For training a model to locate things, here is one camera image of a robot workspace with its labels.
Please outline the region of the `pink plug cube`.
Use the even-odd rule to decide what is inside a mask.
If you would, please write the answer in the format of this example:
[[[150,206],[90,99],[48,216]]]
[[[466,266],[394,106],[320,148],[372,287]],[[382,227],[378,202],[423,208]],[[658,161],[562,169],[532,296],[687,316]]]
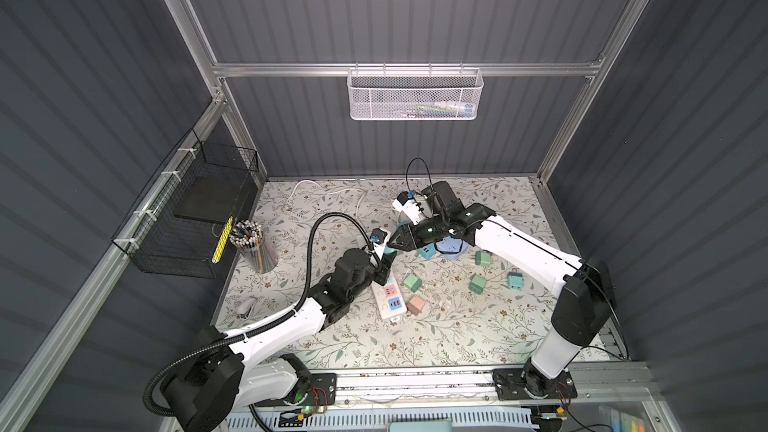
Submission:
[[[419,295],[412,296],[406,303],[407,312],[414,316],[421,314],[425,306],[426,301]]]

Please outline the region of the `white multicolour power strip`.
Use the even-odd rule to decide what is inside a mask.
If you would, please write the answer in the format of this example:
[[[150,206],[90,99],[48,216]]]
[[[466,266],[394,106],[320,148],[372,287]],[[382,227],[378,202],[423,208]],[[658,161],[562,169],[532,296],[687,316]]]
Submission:
[[[394,273],[389,273],[383,285],[372,282],[371,290],[381,318],[392,324],[399,323],[407,314],[407,310]]]

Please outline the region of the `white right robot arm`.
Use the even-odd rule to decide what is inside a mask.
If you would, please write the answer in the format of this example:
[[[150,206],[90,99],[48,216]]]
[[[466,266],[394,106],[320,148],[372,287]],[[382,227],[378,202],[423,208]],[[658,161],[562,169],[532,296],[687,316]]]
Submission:
[[[449,184],[465,204],[479,203],[498,214],[490,231],[515,227],[547,246],[557,245],[529,179],[452,179]],[[420,288],[406,294],[426,304],[392,339],[391,364],[510,366],[524,363],[545,341],[554,340],[551,281],[524,273],[522,287],[515,288],[509,279],[520,269],[509,254],[494,254],[490,265],[481,266],[474,259],[477,251],[469,247],[457,259],[442,253],[431,259],[416,252],[398,254],[394,274],[400,280],[409,275],[421,279]]]

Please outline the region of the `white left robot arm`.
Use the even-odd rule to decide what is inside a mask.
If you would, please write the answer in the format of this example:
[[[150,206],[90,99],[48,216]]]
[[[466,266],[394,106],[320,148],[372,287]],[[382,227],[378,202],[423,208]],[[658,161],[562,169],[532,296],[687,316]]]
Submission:
[[[386,254],[388,231],[364,233],[364,244],[346,250],[332,272],[312,281],[306,266],[299,300],[282,312],[226,332],[209,326],[201,344],[172,361],[147,383],[144,407],[172,417],[185,431],[213,431],[239,408],[264,401],[300,403],[311,374],[285,346],[334,325],[371,284],[387,281],[392,259]]]

